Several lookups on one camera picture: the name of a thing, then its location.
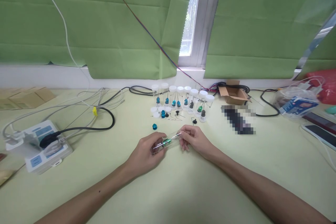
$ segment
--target yellow tag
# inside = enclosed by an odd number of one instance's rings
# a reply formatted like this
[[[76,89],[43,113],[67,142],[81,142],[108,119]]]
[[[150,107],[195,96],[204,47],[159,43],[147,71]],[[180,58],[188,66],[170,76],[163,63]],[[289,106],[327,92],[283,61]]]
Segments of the yellow tag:
[[[93,112],[93,114],[94,114],[95,116],[98,116],[98,114],[97,114],[97,108],[96,108],[96,107],[93,107],[92,112]]]

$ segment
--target white wall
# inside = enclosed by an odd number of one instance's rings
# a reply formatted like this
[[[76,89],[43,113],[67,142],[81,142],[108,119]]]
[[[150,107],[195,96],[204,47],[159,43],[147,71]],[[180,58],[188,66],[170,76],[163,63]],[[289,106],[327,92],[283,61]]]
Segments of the white wall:
[[[125,86],[141,85],[151,87],[154,83],[167,82],[169,85],[191,86],[194,82],[181,71],[177,71],[175,77],[163,80],[142,79],[92,79],[87,68],[82,68],[89,77],[90,88],[123,88]],[[208,88],[213,83],[224,81],[223,79],[203,79],[202,68],[182,68],[191,77]],[[74,67],[56,65],[0,65],[0,88],[29,88],[46,86],[54,89],[86,89],[88,80],[83,73]],[[241,80],[241,84],[250,88],[270,88],[287,86],[293,83],[290,79],[259,79]]]

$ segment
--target red bag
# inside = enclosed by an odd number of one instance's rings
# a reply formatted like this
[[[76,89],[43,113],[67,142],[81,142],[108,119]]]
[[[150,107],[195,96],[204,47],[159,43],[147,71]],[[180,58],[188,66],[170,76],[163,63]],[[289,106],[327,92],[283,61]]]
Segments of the red bag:
[[[324,104],[336,105],[336,69],[321,70],[307,73],[307,77],[322,76],[325,83],[322,85],[323,90],[318,94],[318,99]],[[314,86],[319,86],[317,80],[312,80]]]

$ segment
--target hand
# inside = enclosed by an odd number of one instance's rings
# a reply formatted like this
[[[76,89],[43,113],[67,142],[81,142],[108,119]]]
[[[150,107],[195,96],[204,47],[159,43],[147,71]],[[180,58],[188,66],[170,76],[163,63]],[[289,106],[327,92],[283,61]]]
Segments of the hand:
[[[126,169],[131,173],[133,178],[149,172],[156,167],[164,158],[166,148],[152,155],[151,148],[157,140],[166,137],[165,133],[154,132],[149,136],[141,138],[138,145],[125,162]]]
[[[183,150],[189,150],[188,144],[200,153],[204,158],[209,159],[210,154],[218,150],[204,135],[198,126],[184,125],[181,129],[180,145]]]

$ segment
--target blue and white package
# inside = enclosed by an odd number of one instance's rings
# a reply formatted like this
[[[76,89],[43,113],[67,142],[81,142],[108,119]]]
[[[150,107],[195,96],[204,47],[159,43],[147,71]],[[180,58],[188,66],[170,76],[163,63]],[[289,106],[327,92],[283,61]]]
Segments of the blue and white package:
[[[282,106],[279,111],[282,115],[285,113],[300,115],[308,112],[308,110],[316,107],[317,105],[318,103],[316,101],[294,96],[290,101]]]

